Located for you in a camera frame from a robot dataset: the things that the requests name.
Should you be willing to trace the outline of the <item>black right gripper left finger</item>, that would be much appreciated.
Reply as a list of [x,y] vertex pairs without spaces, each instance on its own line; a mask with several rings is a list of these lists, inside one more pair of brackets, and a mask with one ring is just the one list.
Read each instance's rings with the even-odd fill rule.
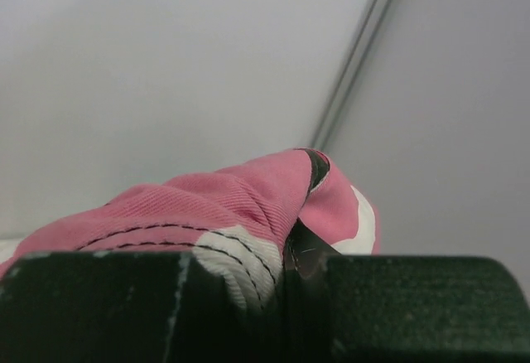
[[273,311],[243,323],[188,253],[33,253],[1,281],[4,362],[279,362]]

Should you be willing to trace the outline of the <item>pink camouflage trousers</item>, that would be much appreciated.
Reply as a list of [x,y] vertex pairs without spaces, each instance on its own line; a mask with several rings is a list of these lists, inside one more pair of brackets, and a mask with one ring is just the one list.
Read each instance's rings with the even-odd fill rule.
[[276,292],[296,225],[341,254],[378,251],[378,217],[367,198],[325,154],[298,148],[134,186],[36,230],[1,269],[38,251],[189,250],[225,280],[237,307],[261,312]]

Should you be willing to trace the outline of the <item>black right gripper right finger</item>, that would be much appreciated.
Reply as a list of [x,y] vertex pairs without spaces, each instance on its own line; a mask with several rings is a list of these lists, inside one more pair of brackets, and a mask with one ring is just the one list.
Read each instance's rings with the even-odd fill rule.
[[295,362],[526,362],[529,306],[498,261],[342,255],[297,222],[284,249]]

